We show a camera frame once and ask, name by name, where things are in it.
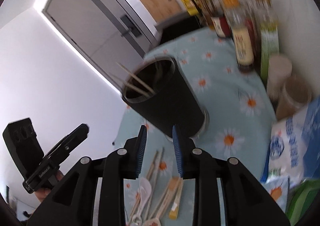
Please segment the thin brown chopstick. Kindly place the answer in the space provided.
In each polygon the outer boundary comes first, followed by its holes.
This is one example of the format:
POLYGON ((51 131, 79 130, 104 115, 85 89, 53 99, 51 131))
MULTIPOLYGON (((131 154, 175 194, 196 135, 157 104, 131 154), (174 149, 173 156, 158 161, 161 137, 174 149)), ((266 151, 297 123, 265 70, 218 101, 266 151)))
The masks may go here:
POLYGON ((164 147, 161 148, 161 150, 156 150, 153 159, 151 161, 148 173, 146 175, 146 179, 151 183, 153 174, 155 173, 155 171, 157 171, 158 169, 158 163, 161 161, 162 156, 163 156, 163 152, 164 152, 164 147))

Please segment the white ceramic spoon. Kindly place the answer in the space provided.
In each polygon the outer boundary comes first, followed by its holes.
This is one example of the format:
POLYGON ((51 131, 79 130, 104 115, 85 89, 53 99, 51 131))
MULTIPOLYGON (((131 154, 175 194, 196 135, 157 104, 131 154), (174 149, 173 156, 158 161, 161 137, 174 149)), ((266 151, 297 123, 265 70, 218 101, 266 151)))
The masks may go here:
POLYGON ((142 225, 142 222, 143 222, 142 212, 146 203, 150 198, 150 195, 152 192, 152 186, 146 178, 141 177, 139 180, 139 189, 140 189, 140 203, 136 213, 132 216, 132 222, 135 225, 142 225))

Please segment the black utensil holder cup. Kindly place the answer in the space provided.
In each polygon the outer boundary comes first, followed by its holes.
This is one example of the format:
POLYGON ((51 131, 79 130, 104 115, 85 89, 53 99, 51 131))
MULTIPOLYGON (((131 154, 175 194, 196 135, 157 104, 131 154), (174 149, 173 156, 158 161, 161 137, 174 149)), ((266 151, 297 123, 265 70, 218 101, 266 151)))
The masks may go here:
POLYGON ((207 117, 178 61, 161 56, 146 61, 134 72, 155 95, 129 76, 122 88, 122 99, 140 116, 169 138, 178 125, 182 134, 195 138, 204 130, 207 117))

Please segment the yellow chopstick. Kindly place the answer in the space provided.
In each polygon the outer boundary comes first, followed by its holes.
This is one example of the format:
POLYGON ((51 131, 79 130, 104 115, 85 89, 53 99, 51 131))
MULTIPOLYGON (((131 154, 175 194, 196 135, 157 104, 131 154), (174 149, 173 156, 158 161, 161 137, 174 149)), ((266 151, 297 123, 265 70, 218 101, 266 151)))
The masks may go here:
POLYGON ((178 183, 178 188, 176 191, 176 196, 175 196, 174 202, 173 202, 172 207, 169 212, 169 218, 171 220, 176 220, 178 218, 180 201, 181 201, 181 196, 182 196, 182 191, 183 191, 183 184, 184 184, 183 179, 180 178, 179 183, 178 183))

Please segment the wooden chopstick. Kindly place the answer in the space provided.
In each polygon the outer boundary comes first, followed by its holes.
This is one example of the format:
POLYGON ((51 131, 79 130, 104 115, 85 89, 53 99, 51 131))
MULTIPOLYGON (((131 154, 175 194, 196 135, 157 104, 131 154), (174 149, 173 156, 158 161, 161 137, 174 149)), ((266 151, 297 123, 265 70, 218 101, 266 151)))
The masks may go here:
POLYGON ((122 65, 121 63, 117 62, 117 64, 123 69, 125 70, 133 79, 135 79, 137 82, 139 82, 143 87, 145 87, 146 89, 148 89, 149 92, 151 92, 153 95, 155 95, 155 91, 148 86, 143 80, 141 80, 137 75, 135 75, 134 73, 132 73, 128 68, 126 68, 124 65, 122 65))

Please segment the daisy print blue tablecloth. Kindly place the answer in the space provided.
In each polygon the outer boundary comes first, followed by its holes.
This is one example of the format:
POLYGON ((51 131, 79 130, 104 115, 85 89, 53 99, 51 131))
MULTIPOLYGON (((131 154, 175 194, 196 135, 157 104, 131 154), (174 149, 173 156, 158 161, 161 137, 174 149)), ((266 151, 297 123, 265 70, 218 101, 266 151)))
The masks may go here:
POLYGON ((111 225, 130 225, 152 171, 142 225, 289 225, 260 183, 275 119, 263 84, 241 74, 232 40, 202 28, 147 53, 135 74, 152 92, 124 88, 115 148, 144 129, 140 175, 119 170, 111 225))

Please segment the white blue salt bag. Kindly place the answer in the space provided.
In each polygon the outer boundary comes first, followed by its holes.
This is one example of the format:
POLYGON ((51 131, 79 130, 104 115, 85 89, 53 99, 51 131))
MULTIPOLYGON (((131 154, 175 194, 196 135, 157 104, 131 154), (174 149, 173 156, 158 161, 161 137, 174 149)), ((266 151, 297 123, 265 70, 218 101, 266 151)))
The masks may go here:
POLYGON ((319 178, 319 97, 273 124, 262 182, 289 177, 291 185, 319 178))

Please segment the grey door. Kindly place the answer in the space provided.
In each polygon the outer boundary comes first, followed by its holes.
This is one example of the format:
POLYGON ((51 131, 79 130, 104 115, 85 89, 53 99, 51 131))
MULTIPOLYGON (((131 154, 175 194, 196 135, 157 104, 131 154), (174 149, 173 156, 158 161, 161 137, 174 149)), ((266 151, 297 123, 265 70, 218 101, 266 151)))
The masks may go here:
POLYGON ((117 62, 129 70, 140 65, 157 39, 126 0, 48 0, 44 15, 68 42, 119 90, 127 78, 117 62), (140 37, 120 20, 127 15, 141 31, 140 37))

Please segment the dark soy sauce bottle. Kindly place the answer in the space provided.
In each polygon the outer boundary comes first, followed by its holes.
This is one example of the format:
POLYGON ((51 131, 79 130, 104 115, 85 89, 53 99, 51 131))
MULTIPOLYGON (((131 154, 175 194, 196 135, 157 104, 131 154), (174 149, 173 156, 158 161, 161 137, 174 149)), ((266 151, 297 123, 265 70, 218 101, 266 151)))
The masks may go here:
POLYGON ((249 73, 254 70, 254 52, 246 11, 239 0, 222 1, 225 16, 232 31, 238 69, 242 73, 249 73))

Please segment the green sugar bag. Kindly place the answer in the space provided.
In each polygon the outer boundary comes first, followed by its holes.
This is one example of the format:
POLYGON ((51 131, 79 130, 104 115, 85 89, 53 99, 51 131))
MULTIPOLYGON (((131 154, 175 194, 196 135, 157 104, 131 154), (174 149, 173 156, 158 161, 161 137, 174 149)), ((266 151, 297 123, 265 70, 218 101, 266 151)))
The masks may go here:
POLYGON ((306 213, 319 191, 319 179, 304 180, 289 190, 286 215, 291 225, 295 225, 306 213))

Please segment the clear brown spice jar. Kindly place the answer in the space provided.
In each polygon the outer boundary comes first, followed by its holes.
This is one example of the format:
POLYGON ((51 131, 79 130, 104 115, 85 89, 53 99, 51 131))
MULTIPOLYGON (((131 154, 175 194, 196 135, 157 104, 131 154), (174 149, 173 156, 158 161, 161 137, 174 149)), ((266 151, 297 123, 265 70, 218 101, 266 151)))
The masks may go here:
POLYGON ((311 102, 312 91, 309 84, 299 75, 290 76, 284 83, 278 106, 277 120, 294 115, 301 108, 311 102))

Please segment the white lidded plastic jar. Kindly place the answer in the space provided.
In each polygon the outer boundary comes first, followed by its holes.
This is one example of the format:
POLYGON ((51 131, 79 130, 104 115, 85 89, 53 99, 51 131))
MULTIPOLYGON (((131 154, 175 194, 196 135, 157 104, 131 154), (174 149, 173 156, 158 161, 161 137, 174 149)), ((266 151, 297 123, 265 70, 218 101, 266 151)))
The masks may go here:
POLYGON ((284 82, 291 74, 292 63, 287 57, 281 54, 270 57, 266 91, 271 101, 278 101, 284 82))

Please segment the red sauce bottle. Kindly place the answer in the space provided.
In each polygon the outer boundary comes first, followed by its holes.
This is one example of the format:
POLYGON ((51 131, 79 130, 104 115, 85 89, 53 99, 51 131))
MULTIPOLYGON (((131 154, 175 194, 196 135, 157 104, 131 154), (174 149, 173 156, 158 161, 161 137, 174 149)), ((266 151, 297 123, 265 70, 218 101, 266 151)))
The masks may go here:
POLYGON ((217 17, 211 17, 211 20, 213 22, 216 34, 220 38, 230 38, 231 37, 232 31, 229 27, 229 24, 228 24, 224 14, 217 16, 217 17))

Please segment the wooden cutting board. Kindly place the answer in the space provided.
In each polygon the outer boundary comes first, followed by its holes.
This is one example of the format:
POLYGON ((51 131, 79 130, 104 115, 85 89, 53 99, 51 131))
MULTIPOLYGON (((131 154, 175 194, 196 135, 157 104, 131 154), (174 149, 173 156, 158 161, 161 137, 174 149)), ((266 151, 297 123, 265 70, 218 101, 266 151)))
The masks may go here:
POLYGON ((164 21, 178 13, 182 8, 176 0, 139 0, 155 22, 164 21))

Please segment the green label oil bottle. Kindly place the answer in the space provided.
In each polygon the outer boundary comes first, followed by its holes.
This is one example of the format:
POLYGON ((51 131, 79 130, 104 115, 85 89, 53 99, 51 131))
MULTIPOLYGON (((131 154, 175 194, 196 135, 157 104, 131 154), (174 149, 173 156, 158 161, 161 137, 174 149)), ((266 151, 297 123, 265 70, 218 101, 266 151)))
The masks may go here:
POLYGON ((272 0, 255 0, 261 43, 260 77, 267 84, 269 59, 279 54, 278 17, 272 0))

